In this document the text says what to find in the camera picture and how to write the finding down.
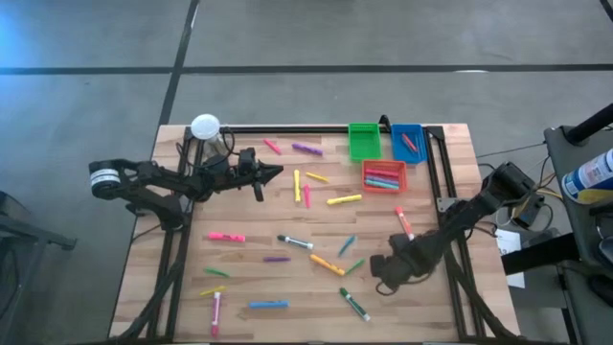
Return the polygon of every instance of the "purple marker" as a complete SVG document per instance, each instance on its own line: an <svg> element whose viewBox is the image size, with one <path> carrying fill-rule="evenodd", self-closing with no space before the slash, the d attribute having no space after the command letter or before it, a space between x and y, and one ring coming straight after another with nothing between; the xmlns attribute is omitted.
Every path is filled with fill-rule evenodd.
<svg viewBox="0 0 613 345"><path fill-rule="evenodd" d="M308 153L313 153L313 154L317 154L317 155L324 155L324 152L322 150L320 150L320 149L310 148L308 146L305 146L305 145L302 145L302 144L298 144L298 143L292 144L291 147L296 149L296 150L306 151Z"/></svg>
<svg viewBox="0 0 613 345"><path fill-rule="evenodd" d="M265 263L280 263L290 261L290 258L287 257L264 257Z"/></svg>

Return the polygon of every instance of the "yellow highlighter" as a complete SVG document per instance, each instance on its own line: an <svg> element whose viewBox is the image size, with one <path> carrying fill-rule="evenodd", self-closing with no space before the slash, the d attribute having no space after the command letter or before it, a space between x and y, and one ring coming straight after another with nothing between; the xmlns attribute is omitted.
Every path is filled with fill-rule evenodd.
<svg viewBox="0 0 613 345"><path fill-rule="evenodd" d="M312 173L312 172L305 172L305 175L308 176L308 177L314 178L314 179L318 179L318 180L320 180L322 182L326 182L326 183L329 182L329 180L327 178L325 178L323 176L320 176L318 174Z"/></svg>
<svg viewBox="0 0 613 345"><path fill-rule="evenodd" d="M296 202L300 202L300 172L298 169L294 171L294 194L296 195Z"/></svg>
<svg viewBox="0 0 613 345"><path fill-rule="evenodd" d="M311 254L310 255L310 259L312 261L314 261L315 263L317 263L319 265L322 265L323 267L325 267L325 268L331 270L332 272L338 274L339 276L344 276L345 275L345 270L343 270L341 268L338 268L337 266L335 266L333 264L330 264L329 262L327 262L326 260L318 257L315 254Z"/></svg>
<svg viewBox="0 0 613 345"><path fill-rule="evenodd" d="M215 292L222 292L225 289L226 289L225 286L219 286L219 287L216 287L216 288L212 288L210 290L206 290L206 291L200 292L200 296L206 296L208 294L212 294L212 293L215 293Z"/></svg>
<svg viewBox="0 0 613 345"><path fill-rule="evenodd" d="M336 205L337 203L350 202L350 201L359 201L362 199L362 195L351 195L351 196L343 196L334 199L328 199L328 205Z"/></svg>

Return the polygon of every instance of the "gray floor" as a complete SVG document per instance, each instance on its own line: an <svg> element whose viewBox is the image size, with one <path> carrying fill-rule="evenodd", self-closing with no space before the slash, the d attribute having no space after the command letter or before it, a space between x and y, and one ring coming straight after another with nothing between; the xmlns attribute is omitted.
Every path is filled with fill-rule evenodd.
<svg viewBox="0 0 613 345"><path fill-rule="evenodd" d="M2 67L171 67L189 0L0 0ZM185 64L612 63L596 0L203 0ZM0 190L79 238L52 250L23 328L45 344L102 339L134 218L91 196L87 164L147 159L170 75L0 76ZM171 124L468 123L478 154L543 140L611 102L613 72L200 76L180 79ZM525 170L543 147L485 158ZM530 171L538 177L538 168ZM568 231L555 200L554 226ZM537 225L545 222L541 215ZM522 333L563 340L551 271L513 290ZM535 308L534 301L543 301Z"/></svg>

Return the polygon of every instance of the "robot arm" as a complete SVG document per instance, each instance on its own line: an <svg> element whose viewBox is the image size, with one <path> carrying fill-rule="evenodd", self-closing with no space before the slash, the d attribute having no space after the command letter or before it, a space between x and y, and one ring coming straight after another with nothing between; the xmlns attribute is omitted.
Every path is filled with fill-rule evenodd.
<svg viewBox="0 0 613 345"><path fill-rule="evenodd" d="M202 166L194 167L192 175L183 175L159 167L155 162L133 162L113 159L89 164L92 194L106 200L122 198L130 203L126 208L136 213L147 209L157 215L165 230L185 225L186 218L180 196L192 201L207 201L215 193L252 186L257 201L263 201L261 186L283 171L283 166L267 165L255 159L253 148L238 154L238 163L230 166L227 158L215 156ZM161 196L147 188L156 186L173 191Z"/></svg>

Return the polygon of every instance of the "wooden table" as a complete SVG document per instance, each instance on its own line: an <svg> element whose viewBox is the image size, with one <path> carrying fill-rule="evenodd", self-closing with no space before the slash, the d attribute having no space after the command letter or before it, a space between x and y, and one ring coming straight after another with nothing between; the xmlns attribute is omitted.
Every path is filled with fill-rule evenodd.
<svg viewBox="0 0 613 345"><path fill-rule="evenodd" d="M481 177L467 125L443 125L449 158L459 197L472 197ZM167 168L178 164L175 143L181 142L184 126L162 126L153 160ZM262 138L277 143L283 155L269 149ZM321 148L324 156L293 150L301 142ZM390 136L381 134L384 158L391 158ZM378 279L370 273L368 259L391 252L387 240L402 229L394 213L398 205L415 233L437 228L430 180L425 163L408 169L409 190L400 195L363 193L360 165L349 159L346 134L241 134L237 148L254 147L264 163L284 165L284 172L264 188L264 202L257 202L251 188L213 195L195 205L187 265L175 341L213 341L211 296L202 290L220 285L222 293L218 341L448 341L457 339L444 264L424 283L402 287L395 295L375 292ZM311 187L312 207L294 202L293 171L301 172L302 184ZM305 177L319 173L330 179L322 183ZM444 191L443 172L439 172ZM331 197L362 194L362 201L328 206ZM157 224L156 217L140 218L135 234ZM211 231L243 234L246 243L209 241ZM349 268L358 259L367 263L346 277L339 277L313 263L310 251L276 239L283 234L314 243L313 252L340 267ZM339 248L352 234L356 242L341 259ZM155 230L138 239L129 251L125 275L111 327L111 335L126 329L153 292L160 260L163 232ZM475 231L468 242L477 288L504 325L518 334L509 288L495 239ZM264 256L290 256L290 263L265 264ZM206 274L211 266L231 278ZM364 322L341 298L346 288L369 313ZM250 310L249 301L289 300L285 310ZM469 308L465 304L467 323ZM166 320L160 319L160 329Z"/></svg>

